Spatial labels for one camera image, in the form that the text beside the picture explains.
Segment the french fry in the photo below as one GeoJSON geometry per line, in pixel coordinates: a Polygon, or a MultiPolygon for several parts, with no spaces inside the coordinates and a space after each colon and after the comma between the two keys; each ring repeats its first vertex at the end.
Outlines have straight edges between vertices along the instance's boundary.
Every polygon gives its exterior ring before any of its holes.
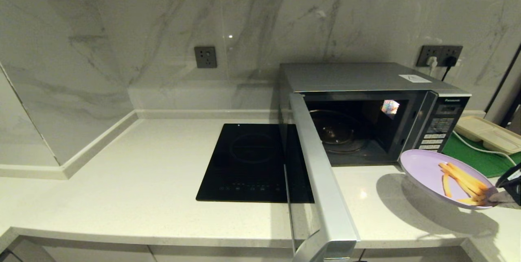
{"type": "Polygon", "coordinates": [[[465,184],[463,184],[462,181],[456,179],[456,182],[465,191],[465,193],[467,193],[472,198],[472,200],[474,200],[474,201],[482,201],[483,199],[485,199],[486,196],[484,194],[478,195],[478,194],[472,192],[472,190],[469,189],[467,186],[465,186],[465,184]]]}
{"type": "Polygon", "coordinates": [[[483,191],[473,182],[469,182],[469,180],[462,178],[454,169],[449,167],[447,164],[440,163],[441,171],[444,173],[448,173],[454,180],[460,180],[465,186],[471,189],[476,195],[482,195],[483,191]]]}
{"type": "Polygon", "coordinates": [[[441,181],[443,183],[443,191],[445,191],[445,196],[452,198],[451,188],[449,186],[449,174],[444,173],[443,177],[441,177],[441,181]]]}
{"type": "Polygon", "coordinates": [[[472,177],[471,175],[469,175],[467,172],[465,172],[461,168],[457,167],[454,164],[451,164],[450,162],[448,162],[447,165],[458,174],[458,178],[467,179],[467,181],[476,184],[476,186],[478,186],[478,188],[480,188],[483,191],[488,190],[488,187],[486,184],[484,184],[482,181],[476,179],[475,177],[472,177]]]}
{"type": "Polygon", "coordinates": [[[472,198],[467,198],[467,199],[458,199],[456,201],[459,201],[461,203],[465,203],[465,204],[468,204],[468,205],[474,205],[474,206],[483,206],[485,205],[485,202],[484,201],[475,201],[474,199],[472,198]]]}

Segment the black cooktop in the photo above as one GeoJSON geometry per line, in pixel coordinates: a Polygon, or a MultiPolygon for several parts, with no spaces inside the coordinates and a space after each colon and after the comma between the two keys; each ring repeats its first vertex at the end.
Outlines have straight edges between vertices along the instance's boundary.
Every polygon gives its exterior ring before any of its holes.
{"type": "Polygon", "coordinates": [[[294,126],[286,155],[276,124],[225,124],[197,193],[198,201],[313,203],[294,126]]]}

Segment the lavender plate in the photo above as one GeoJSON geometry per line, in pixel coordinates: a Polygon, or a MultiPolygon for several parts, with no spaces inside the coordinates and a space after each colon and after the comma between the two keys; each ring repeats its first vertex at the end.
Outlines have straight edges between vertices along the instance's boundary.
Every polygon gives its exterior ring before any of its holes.
{"type": "Polygon", "coordinates": [[[460,162],[460,160],[434,151],[412,149],[407,150],[400,155],[400,162],[402,163],[403,170],[412,182],[424,189],[424,191],[432,197],[471,210],[486,210],[495,206],[492,203],[488,203],[488,201],[486,201],[484,206],[473,206],[456,201],[457,199],[465,199],[469,196],[460,188],[458,183],[456,183],[456,180],[451,177],[449,177],[449,184],[451,187],[452,198],[445,196],[443,184],[441,182],[443,172],[438,166],[440,162],[452,162],[472,177],[482,181],[489,188],[486,193],[487,198],[490,195],[497,193],[497,188],[489,182],[487,177],[464,162],[460,162]]]}

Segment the wall outlet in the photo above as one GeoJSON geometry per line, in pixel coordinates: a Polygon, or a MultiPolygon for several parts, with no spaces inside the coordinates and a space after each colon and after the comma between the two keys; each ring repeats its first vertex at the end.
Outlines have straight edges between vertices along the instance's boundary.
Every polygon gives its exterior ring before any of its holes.
{"type": "Polygon", "coordinates": [[[195,51],[195,61],[197,62],[198,68],[216,68],[217,67],[217,58],[215,56],[215,47],[213,46],[196,46],[194,47],[195,51]]]}
{"type": "Polygon", "coordinates": [[[417,67],[428,67],[427,60],[430,57],[437,57],[438,67],[447,67],[447,58],[455,57],[456,61],[460,57],[463,46],[459,45],[424,45],[418,56],[417,67]]]}

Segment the quartz countertop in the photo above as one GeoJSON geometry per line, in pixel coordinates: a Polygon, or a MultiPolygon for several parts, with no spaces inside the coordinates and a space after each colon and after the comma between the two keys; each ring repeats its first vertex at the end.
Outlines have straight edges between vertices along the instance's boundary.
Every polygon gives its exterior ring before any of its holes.
{"type": "MultiPolygon", "coordinates": [[[[18,235],[93,242],[291,247],[287,204],[195,200],[224,123],[139,119],[70,180],[0,177],[0,247],[18,235]]],[[[461,245],[475,261],[521,260],[521,210],[432,199],[398,166],[334,167],[358,248],[461,245]]]]}

